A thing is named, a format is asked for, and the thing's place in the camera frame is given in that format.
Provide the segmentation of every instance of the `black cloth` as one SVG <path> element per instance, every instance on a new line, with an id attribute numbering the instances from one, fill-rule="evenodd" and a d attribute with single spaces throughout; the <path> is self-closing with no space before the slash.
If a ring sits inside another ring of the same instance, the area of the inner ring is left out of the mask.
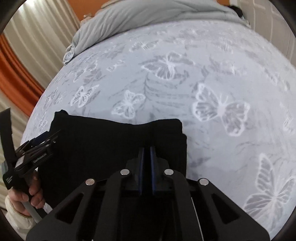
<path id="1" fill-rule="evenodd" d="M 38 169 L 44 198 L 53 208 L 86 179 L 101 181 L 125 168 L 140 147 L 155 146 L 158 157 L 186 175 L 186 135 L 177 119 L 131 125 L 62 110 L 55 113 L 50 134 L 58 130 L 55 157 Z"/>

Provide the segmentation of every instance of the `gray blanket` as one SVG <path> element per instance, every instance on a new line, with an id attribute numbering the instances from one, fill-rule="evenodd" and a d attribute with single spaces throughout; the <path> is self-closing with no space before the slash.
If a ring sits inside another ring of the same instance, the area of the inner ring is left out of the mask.
<path id="1" fill-rule="evenodd" d="M 77 31 L 63 63 L 115 34 L 153 23 L 188 19 L 226 20 L 245 25 L 235 11 L 211 0 L 125 0 L 102 10 Z"/>

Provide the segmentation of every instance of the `wall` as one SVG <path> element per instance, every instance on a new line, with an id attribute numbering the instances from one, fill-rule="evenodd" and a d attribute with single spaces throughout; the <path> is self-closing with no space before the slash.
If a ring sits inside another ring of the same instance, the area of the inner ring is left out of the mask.
<path id="1" fill-rule="evenodd" d="M 230 5 L 238 6 L 238 0 L 230 0 Z"/>
<path id="2" fill-rule="evenodd" d="M 296 66 L 296 38 L 285 19 L 268 0 L 238 0 L 253 30 L 276 46 Z"/>
<path id="3" fill-rule="evenodd" d="M 108 0 L 68 0 L 68 2 L 81 21 L 85 14 L 91 13 L 94 16 L 102 4 Z"/>

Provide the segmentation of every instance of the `metal screw head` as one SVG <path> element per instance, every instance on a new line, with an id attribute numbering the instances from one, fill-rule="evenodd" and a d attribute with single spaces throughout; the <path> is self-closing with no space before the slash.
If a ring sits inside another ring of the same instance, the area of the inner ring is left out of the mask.
<path id="1" fill-rule="evenodd" d="M 86 181 L 85 181 L 85 184 L 87 185 L 87 186 L 91 186 L 91 185 L 93 185 L 95 183 L 95 181 L 94 181 L 94 179 L 87 179 Z"/>
<path id="2" fill-rule="evenodd" d="M 205 179 L 205 178 L 202 178 L 202 179 L 200 179 L 200 184 L 203 185 L 203 186 L 206 186 L 206 185 L 209 184 L 209 180 Z"/>
<path id="3" fill-rule="evenodd" d="M 174 171 L 172 169 L 165 169 L 165 174 L 170 176 L 174 174 Z"/>
<path id="4" fill-rule="evenodd" d="M 129 169 L 122 169 L 121 171 L 120 171 L 120 174 L 121 175 L 128 175 L 129 174 Z"/>

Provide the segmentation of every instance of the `black mount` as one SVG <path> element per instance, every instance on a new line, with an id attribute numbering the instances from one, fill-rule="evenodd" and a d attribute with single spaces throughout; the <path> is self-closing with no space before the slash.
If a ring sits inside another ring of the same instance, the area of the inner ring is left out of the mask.
<path id="1" fill-rule="evenodd" d="M 27 235 L 27 241 L 268 241 L 268 232 L 207 179 L 169 169 L 140 149 L 108 180 L 88 179 Z"/>

